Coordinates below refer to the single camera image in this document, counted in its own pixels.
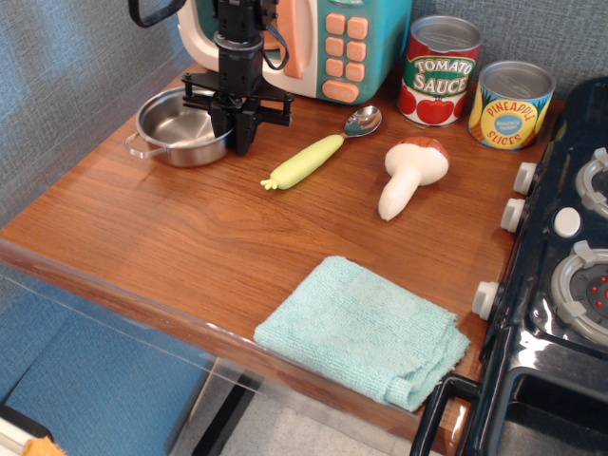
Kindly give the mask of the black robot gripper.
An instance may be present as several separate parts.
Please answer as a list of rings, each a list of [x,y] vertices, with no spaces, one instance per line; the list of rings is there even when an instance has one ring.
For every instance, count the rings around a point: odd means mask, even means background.
[[[185,104],[206,110],[217,138],[235,129],[238,156],[245,156],[261,123],[289,126],[292,122],[293,94],[271,85],[263,78],[260,51],[219,53],[218,70],[186,73]]]

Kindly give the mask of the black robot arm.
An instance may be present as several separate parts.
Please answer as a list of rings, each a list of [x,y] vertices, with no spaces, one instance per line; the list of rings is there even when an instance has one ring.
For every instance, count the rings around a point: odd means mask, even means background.
[[[263,32],[280,43],[283,38],[271,25],[277,18],[276,1],[216,1],[218,72],[186,73],[183,102],[211,117],[216,137],[228,136],[239,156],[248,153],[262,123],[288,126],[295,96],[263,78]]]

